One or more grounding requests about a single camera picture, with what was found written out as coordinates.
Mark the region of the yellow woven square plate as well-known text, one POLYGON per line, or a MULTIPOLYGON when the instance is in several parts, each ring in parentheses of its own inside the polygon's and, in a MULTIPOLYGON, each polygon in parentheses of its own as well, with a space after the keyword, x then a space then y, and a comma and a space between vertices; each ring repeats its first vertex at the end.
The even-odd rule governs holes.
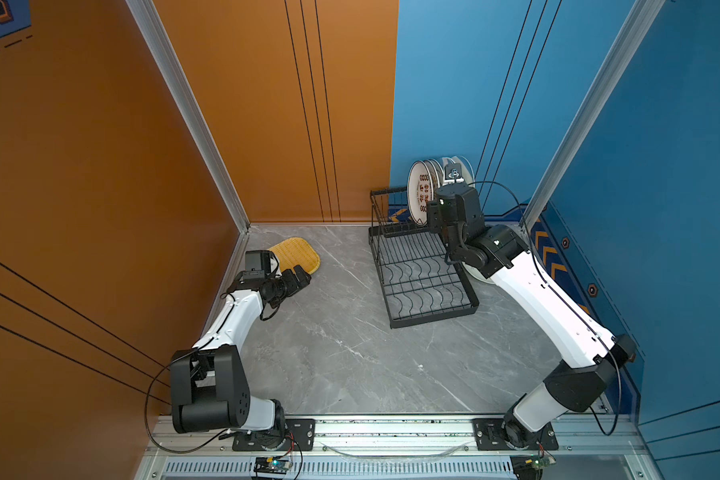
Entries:
POLYGON ((279 270, 294 270, 301 266, 307 274, 314 274, 320 267, 320 257, 303 238, 291 237, 269 248, 279 262, 279 270))

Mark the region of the blue striped plate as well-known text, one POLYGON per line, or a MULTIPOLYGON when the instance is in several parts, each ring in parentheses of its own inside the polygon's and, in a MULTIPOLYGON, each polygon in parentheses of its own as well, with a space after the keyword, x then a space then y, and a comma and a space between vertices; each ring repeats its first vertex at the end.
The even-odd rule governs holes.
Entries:
POLYGON ((474 182, 474 169, 470 161, 464 156, 457 156, 457 159, 462 165, 462 177, 465 179, 467 184, 474 182))

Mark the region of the white plate red characters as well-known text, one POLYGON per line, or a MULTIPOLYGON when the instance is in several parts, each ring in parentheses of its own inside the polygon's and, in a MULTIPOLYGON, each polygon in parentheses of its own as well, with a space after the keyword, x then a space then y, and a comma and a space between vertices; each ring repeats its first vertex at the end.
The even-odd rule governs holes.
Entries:
POLYGON ((407 183, 408 210, 418 225, 427 223, 428 202, 432 198, 432 171, 427 161, 416 161, 410 169, 407 183))

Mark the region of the orange sunburst round plate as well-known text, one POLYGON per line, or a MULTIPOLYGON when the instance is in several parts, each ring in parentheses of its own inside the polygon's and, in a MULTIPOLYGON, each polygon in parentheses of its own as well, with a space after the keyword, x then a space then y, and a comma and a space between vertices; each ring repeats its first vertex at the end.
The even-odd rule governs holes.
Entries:
POLYGON ((443 185, 443 169, 435 159, 429 159, 428 163, 430 165, 430 169, 432 170, 432 183, 434 185, 434 189, 437 190, 443 185))

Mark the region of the white floral plate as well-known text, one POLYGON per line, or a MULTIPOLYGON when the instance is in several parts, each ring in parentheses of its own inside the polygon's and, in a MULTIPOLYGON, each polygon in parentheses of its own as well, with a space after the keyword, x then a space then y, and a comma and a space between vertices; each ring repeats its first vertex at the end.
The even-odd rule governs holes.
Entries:
POLYGON ((482 283, 485 283, 485 284, 493 284, 493 281, 492 281, 490 278, 484 276, 484 275, 483 275, 478 269, 476 269, 475 267, 472 267, 472 266, 470 266, 470 265, 468 265, 468 264, 464 264, 464 265, 463 265, 463 268, 464 268, 464 270, 465 270, 472 278, 474 278, 475 280, 477 280, 477 281, 479 281, 479 282, 482 282, 482 283))

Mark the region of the black wire dish rack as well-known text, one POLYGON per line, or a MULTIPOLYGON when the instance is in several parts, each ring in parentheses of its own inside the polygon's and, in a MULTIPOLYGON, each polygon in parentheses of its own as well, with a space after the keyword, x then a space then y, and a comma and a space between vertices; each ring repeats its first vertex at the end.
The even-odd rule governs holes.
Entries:
POLYGON ((370 193, 368 241, 393 329, 468 316, 479 306, 464 269, 445 261, 436 234, 414 222, 404 187, 370 193))

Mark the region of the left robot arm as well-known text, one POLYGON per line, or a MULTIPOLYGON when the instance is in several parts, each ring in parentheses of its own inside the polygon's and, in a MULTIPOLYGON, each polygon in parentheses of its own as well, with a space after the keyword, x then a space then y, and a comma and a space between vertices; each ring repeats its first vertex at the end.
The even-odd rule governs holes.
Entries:
POLYGON ((188 350, 177 351, 169 365, 171 417, 178 433, 213 429, 286 435, 285 414, 274 399, 253 396, 241 358, 255 321, 272 318, 281 304, 311 283, 300 265, 285 268, 270 250, 245 253, 244 268, 222 295, 223 305, 206 333, 188 350))

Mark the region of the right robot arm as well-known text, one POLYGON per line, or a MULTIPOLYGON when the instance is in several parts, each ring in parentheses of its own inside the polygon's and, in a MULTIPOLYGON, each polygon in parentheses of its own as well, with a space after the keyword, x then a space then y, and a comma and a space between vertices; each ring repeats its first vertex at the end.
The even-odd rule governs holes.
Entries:
POLYGON ((446 258, 468 265, 510 295, 557 348, 561 361, 505 414, 503 440, 514 449, 538 444, 542 430, 568 412, 584 413, 636 354, 626 334, 615 336, 576 304, 543 270, 530 240, 506 225, 488 225, 477 190, 455 182, 435 190, 428 228, 446 258))

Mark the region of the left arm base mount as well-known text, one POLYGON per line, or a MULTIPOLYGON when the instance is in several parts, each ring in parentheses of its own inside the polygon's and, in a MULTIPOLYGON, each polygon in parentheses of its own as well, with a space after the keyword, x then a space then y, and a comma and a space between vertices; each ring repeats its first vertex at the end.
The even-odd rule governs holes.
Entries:
POLYGON ((238 432, 232 449, 236 452, 286 452, 291 447, 296 452, 310 452, 316 436, 314 418, 286 418, 281 426, 269 431, 238 432))

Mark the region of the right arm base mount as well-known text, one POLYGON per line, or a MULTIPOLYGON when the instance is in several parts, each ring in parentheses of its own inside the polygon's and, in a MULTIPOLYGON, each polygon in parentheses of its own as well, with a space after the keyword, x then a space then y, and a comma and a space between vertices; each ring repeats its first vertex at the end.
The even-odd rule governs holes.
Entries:
POLYGON ((479 417, 471 421, 479 451, 544 450, 556 451, 559 443, 552 425, 529 433, 519 423, 507 424, 502 418, 479 417))

